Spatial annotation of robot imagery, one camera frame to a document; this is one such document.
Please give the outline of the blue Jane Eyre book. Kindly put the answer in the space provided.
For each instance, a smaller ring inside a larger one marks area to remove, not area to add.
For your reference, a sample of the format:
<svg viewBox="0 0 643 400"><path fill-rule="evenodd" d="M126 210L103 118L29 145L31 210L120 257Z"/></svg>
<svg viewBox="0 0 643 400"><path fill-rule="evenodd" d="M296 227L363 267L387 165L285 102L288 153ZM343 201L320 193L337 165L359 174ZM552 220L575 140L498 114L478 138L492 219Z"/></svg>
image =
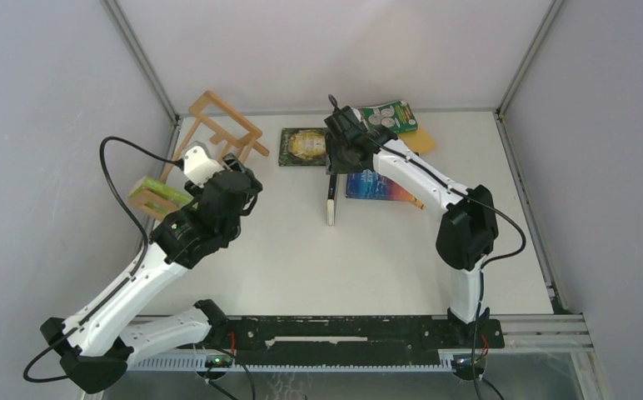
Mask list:
<svg viewBox="0 0 643 400"><path fill-rule="evenodd" d="M347 174L345 195L351 199L408 203L415 198L396 182L370 170Z"/></svg>

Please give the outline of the Alice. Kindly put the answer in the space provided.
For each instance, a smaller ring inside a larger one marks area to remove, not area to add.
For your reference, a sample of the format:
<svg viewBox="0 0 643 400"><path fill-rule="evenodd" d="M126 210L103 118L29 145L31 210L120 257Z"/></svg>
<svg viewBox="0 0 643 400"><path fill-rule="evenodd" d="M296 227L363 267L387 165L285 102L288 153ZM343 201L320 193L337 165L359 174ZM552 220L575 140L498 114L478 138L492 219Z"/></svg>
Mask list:
<svg viewBox="0 0 643 400"><path fill-rule="evenodd" d="M319 167L326 164L326 134L323 127L285 127L281 131L280 167Z"/></svg>

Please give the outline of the light green paperback book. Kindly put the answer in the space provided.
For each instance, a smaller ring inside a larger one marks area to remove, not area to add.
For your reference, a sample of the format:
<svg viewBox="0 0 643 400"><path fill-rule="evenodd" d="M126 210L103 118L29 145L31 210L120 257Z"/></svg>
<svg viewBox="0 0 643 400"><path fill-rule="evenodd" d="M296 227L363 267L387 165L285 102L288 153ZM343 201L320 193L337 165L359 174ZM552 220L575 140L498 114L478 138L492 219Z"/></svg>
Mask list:
<svg viewBox="0 0 643 400"><path fill-rule="evenodd" d="M158 220L187 205L193 197L152 178L142 177L127 196L127 204Z"/></svg>

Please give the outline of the wooden book rack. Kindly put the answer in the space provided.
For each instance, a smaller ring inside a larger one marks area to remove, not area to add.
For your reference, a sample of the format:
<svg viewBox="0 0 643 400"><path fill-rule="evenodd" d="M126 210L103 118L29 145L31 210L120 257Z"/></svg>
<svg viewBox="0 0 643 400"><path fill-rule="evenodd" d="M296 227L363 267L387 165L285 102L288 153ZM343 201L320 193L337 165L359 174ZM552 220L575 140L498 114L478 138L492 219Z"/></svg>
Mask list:
<svg viewBox="0 0 643 400"><path fill-rule="evenodd" d="M219 122L214 121L206 112L206 109L210 106L223 112L225 116L243 129L243 133L234 134ZM269 150L260 143L262 130L212 90L205 91L189 107L189 112L194 117L194 122L183 138L182 143L174 152L176 160L183 160L184 148L194 141L204 143L211 157L215 158L220 164L222 164L222 159L227 154L235 155L242 163L247 160L251 152L259 153L263 157L269 155ZM162 175L155 179L167 185L167 179L173 170L174 167L168 165Z"/></svg>

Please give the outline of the thin dark book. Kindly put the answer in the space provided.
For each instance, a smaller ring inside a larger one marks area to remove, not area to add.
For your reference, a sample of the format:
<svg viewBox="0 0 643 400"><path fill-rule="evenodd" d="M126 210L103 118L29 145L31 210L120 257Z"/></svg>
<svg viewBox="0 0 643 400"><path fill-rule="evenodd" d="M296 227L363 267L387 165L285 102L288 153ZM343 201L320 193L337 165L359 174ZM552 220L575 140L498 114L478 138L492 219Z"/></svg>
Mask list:
<svg viewBox="0 0 643 400"><path fill-rule="evenodd" d="M335 224L337 183L338 175L335 173L331 174L329 176L326 196L326 225L329 227Z"/></svg>

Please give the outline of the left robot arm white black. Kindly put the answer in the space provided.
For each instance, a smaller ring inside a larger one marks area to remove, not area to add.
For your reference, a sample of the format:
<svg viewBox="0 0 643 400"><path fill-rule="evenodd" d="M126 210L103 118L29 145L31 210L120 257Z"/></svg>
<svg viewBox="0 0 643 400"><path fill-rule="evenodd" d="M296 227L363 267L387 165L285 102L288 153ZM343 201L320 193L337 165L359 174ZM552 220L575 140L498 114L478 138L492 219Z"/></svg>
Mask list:
<svg viewBox="0 0 643 400"><path fill-rule="evenodd" d="M220 162L206 155L183 159L193 200L169 213L132 265L93 301L68 318L49 318L42 335L60 357L67 379L85 393L112 386L133 365L186 344L221 346L228 318L211 300L149 323L131 321L164 288L205 256L226 248L241 231L262 184L229 153Z"/></svg>

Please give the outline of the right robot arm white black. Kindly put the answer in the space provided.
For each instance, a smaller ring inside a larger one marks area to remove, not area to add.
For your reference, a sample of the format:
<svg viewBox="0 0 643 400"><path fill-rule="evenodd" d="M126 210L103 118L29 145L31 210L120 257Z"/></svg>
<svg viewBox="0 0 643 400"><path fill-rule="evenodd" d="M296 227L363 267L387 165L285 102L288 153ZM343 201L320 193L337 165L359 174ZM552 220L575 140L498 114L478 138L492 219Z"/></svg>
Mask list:
<svg viewBox="0 0 643 400"><path fill-rule="evenodd" d="M436 251L451 269L451 339L459 346L472 346L483 334L478 320L485 312L481 266L498 236L491 192L450 179L392 130L369 128L349 106L334 107L325 124L329 172L373 171L409 192L438 221Z"/></svg>

